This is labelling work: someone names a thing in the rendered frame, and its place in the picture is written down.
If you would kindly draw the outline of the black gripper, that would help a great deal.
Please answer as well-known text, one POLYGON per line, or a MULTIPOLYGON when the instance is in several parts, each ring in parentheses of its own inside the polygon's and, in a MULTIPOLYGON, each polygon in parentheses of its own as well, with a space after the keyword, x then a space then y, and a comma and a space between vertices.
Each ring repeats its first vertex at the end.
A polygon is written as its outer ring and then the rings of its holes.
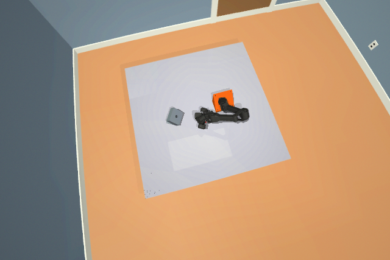
MULTIPOLYGON (((207 111, 208 111, 207 108, 201 108, 201 109, 200 109, 200 112, 203 112, 202 115, 204 115, 207 111)), ((205 125, 205 122, 204 122, 203 124, 199 124, 199 125, 198 125, 198 128, 205 129, 205 126, 206 126, 206 125, 205 125)))

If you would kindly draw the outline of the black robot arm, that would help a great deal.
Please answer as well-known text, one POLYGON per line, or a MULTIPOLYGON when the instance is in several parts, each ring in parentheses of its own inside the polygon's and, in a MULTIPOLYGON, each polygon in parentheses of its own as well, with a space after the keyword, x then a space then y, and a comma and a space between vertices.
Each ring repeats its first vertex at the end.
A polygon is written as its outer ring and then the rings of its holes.
POLYGON ((206 112, 204 115, 201 113, 195 113, 195 120, 198 124, 203 124, 205 121, 207 123, 213 123, 218 121, 245 121, 250 118, 249 109, 248 108, 237 108, 234 106, 231 106, 228 104, 227 99, 225 97, 220 97, 218 100, 218 103, 220 105, 221 111, 231 111, 235 114, 219 114, 214 113, 212 110, 206 112), (238 116, 240 116, 242 119, 238 119, 238 116), (210 120, 209 120, 210 119, 210 120))

